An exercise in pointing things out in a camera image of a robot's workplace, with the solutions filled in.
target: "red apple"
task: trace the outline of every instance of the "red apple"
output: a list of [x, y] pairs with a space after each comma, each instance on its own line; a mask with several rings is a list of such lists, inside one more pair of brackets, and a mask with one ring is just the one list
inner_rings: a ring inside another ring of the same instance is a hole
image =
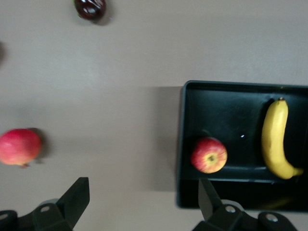
[[39, 135], [29, 129], [7, 131], [0, 137], [0, 161], [27, 167], [28, 162], [38, 156], [41, 146]]
[[213, 137], [204, 137], [197, 141], [191, 155], [192, 165], [203, 173], [217, 172], [227, 162], [226, 147]]

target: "white surface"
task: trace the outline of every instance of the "white surface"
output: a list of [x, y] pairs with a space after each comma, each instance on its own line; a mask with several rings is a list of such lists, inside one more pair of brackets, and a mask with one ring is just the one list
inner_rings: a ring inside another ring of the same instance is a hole
[[[0, 210], [19, 215], [90, 179], [85, 230], [183, 230], [175, 205], [187, 80], [308, 85], [308, 2], [109, 0], [99, 25], [71, 0], [0, 0], [0, 132], [37, 127], [41, 164], [0, 165]], [[306, 214], [285, 214], [300, 231]]]

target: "black tray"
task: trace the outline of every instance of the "black tray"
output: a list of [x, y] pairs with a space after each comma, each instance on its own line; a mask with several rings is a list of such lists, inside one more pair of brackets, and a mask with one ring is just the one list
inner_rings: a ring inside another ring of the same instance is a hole
[[[286, 158], [307, 169], [290, 180], [274, 176], [261, 155], [265, 114], [280, 97], [289, 106]], [[308, 87], [192, 80], [182, 89], [180, 116], [178, 206], [198, 208], [198, 180], [206, 177], [222, 199], [245, 209], [308, 211]], [[227, 148], [227, 163], [216, 173], [202, 173], [190, 163], [195, 141], [203, 136]]]

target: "banana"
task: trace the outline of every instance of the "banana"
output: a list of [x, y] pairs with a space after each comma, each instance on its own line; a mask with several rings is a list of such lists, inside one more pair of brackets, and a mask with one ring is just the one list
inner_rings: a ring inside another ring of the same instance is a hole
[[288, 104], [279, 98], [273, 102], [266, 113], [262, 135], [262, 155], [269, 170], [282, 179], [300, 176], [304, 170], [293, 167], [284, 155], [284, 132], [288, 118]]

